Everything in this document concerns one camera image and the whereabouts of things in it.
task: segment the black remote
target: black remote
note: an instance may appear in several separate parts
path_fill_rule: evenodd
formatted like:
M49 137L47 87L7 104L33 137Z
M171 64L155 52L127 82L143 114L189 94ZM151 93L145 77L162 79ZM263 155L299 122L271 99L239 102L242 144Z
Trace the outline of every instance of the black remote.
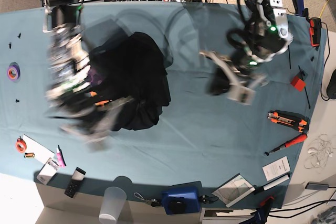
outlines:
M84 179L85 173L81 168L76 168L74 174L71 177L70 183L65 189L64 194L66 196L69 196L70 198L73 198L75 193L78 191L80 185L82 184L82 181Z

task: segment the paper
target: paper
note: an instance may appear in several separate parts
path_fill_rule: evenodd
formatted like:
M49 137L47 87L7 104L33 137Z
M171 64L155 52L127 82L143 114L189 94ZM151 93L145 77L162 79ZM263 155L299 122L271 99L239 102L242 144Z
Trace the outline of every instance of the paper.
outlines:
M34 153L34 158L40 161L42 164L46 164L50 158L54 157L55 154L52 151L35 142L30 137L23 135L22 139L26 142L27 145L25 153Z
M287 157L276 160L273 163L264 166L262 169L265 173L267 181L270 181L290 171Z
M230 207L252 193L255 188L241 175L237 175L228 183L215 190L212 194L217 196L226 207Z
M47 185L51 178L57 173L58 168L57 163L50 158L36 178L44 185Z

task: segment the red block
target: red block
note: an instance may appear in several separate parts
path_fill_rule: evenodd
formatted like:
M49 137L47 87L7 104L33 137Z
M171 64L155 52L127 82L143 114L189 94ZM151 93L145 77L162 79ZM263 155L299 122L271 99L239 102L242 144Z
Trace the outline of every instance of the red block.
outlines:
M290 83L294 88L299 90L300 92L305 88L306 83L302 81L298 76L295 76L292 82Z

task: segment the blue container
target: blue container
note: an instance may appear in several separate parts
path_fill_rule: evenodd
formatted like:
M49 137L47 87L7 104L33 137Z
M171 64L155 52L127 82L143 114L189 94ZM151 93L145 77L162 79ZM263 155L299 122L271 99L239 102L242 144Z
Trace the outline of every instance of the blue container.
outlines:
M162 194L162 206L167 215L174 214L191 214L193 212L199 212L201 206L198 201L198 191L194 186L171 189L161 192Z

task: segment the screwdriver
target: screwdriver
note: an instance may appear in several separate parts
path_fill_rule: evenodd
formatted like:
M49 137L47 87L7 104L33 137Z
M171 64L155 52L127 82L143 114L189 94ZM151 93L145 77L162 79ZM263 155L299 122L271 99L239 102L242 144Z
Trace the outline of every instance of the screwdriver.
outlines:
M281 149L284 149L284 148L288 148L292 145L295 145L295 144L298 144L298 143L301 143L303 142L304 140L307 139L307 134L306 133L303 133L297 137L294 137L293 139L287 141L286 143L284 144L281 144L279 147L276 147L275 149L273 149L272 151L270 152L265 152L265 155L268 156L270 153L272 152L277 152L278 150L281 150Z

